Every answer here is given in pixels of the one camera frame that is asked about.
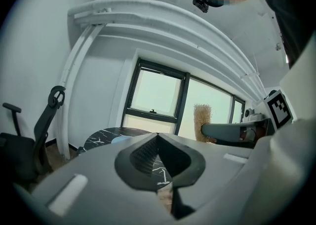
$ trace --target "marble table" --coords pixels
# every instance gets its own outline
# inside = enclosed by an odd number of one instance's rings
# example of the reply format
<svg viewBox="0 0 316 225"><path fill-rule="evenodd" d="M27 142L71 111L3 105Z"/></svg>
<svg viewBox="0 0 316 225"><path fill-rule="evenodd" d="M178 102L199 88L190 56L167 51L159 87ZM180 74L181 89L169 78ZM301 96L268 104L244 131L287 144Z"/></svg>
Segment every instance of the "marble table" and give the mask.
<svg viewBox="0 0 316 225"><path fill-rule="evenodd" d="M92 134L84 143L83 147L79 147L77 151L77 155L80 155L84 152L87 152L90 149L111 144L112 140L116 137L125 136L125 137L134 137L140 136L144 134L148 134L150 132L136 129L136 128L125 128L125 127L117 127L117 128L106 128L99 130ZM160 160L159 156L157 156L154 166L152 179L157 184L157 189L161 189L171 183L172 178L167 172L164 164Z"/></svg>

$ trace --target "camera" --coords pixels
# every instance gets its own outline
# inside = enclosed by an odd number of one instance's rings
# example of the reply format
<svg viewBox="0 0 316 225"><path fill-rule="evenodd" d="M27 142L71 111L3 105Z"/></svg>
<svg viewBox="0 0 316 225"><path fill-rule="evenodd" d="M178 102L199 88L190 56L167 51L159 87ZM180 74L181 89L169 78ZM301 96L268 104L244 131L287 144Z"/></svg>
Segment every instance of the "camera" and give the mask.
<svg viewBox="0 0 316 225"><path fill-rule="evenodd" d="M208 12L208 5L203 0L193 0L193 5L197 6L203 13Z"/></svg>

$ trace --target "white ceiling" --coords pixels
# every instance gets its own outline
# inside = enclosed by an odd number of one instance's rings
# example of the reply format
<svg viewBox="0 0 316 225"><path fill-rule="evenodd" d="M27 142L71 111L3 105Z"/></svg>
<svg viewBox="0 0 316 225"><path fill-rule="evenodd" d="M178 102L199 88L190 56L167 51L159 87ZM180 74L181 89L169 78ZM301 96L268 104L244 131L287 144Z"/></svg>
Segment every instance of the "white ceiling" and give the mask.
<svg viewBox="0 0 316 225"><path fill-rule="evenodd" d="M247 0L243 3L220 8L209 8L204 14L192 4L192 0L160 0L177 5L202 17L225 33L247 56L261 75L269 73L272 80L264 78L265 87L278 86L287 73L285 52L279 36L279 28L274 13L265 0ZM279 43L281 50L276 50ZM271 70L278 72L271 75Z"/></svg>

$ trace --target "black office chair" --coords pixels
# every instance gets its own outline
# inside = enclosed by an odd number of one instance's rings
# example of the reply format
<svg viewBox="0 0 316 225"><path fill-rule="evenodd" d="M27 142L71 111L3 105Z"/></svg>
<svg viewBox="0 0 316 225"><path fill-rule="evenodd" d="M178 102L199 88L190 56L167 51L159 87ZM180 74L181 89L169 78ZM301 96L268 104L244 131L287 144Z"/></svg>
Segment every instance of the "black office chair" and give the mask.
<svg viewBox="0 0 316 225"><path fill-rule="evenodd" d="M17 113L21 109L8 103L4 103L3 107L12 111L12 118L17 135L1 133L2 153L6 157L9 166L12 168L13 179L17 182L31 182L38 175L51 171L46 151L45 141L48 137L48 128L57 112L64 104L65 88L63 86L55 86L48 96L48 105L41 114L39 120L34 127L35 141L31 138L22 137Z"/></svg>

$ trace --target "window frame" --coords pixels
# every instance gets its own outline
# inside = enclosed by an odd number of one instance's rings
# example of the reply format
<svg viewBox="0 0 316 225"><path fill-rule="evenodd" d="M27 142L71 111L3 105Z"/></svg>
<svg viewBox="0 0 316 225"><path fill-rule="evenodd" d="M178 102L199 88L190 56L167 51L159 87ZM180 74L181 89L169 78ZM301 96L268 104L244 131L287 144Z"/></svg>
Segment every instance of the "window frame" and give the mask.
<svg viewBox="0 0 316 225"><path fill-rule="evenodd" d="M137 84L139 73L141 70L144 70L147 72L153 72L157 74L163 74L163 75L181 80L180 91L179 91L179 96L178 96L178 101L177 101L174 116L162 115L159 113L146 112L146 111L131 108L136 84ZM184 112L185 101L187 99L187 93L188 93L189 81L190 81L189 77L190 77L189 73L182 72L174 68L170 68L161 64L157 64L154 62L150 62L150 61L138 58L136 67L132 76L132 80L129 86L129 90L127 93L126 102L124 105L124 110L123 110L123 115L122 115L122 120L121 120L121 127L123 127L125 115L129 114L129 115L133 115L133 116L137 116L141 118L174 123L175 124L174 134L178 135L180 126L181 126L183 112Z"/></svg>
<svg viewBox="0 0 316 225"><path fill-rule="evenodd" d="M174 116L168 116L168 115L162 115L158 113L152 113L152 112L146 112L142 110L137 110L137 109L132 109L131 108L131 103L133 100L136 84L138 81L139 73L141 70L145 70L148 72L153 72L157 74L164 74L173 78L181 79L181 86L180 86L180 91L179 91L179 96L178 96L178 101L176 105L176 110L175 110L175 115ZM204 83L206 85L209 85L217 90L220 90L221 92L224 92L232 97L232 103L231 103L231 108L230 108L230 115L229 115L229 122L228 124L232 123L233 121L233 115L234 115L234 109L235 109L235 102L239 102L242 104L241 110L241 119L243 119L244 115L244 110L245 110L245 101L242 100L241 98L237 97L236 95L226 91L225 89L208 82L204 79L201 79L199 77L193 76L188 72L182 72L177 69L167 67L161 64L157 64L151 61L147 61L141 58L138 58L136 67L130 82L130 86L128 89L124 109L123 109L123 114L122 114L122 119L121 119L121 127L123 127L124 120L125 120L125 115L133 115L141 118L146 118L146 119L151 119L151 120L157 120L157 121L162 121L162 122L170 122L175 124L175 130L174 134L178 135L181 122L182 122L182 117L186 105L186 100L187 100L187 94L188 94L188 89L189 89L189 82L190 79L194 79L196 81L199 81L201 83Z"/></svg>

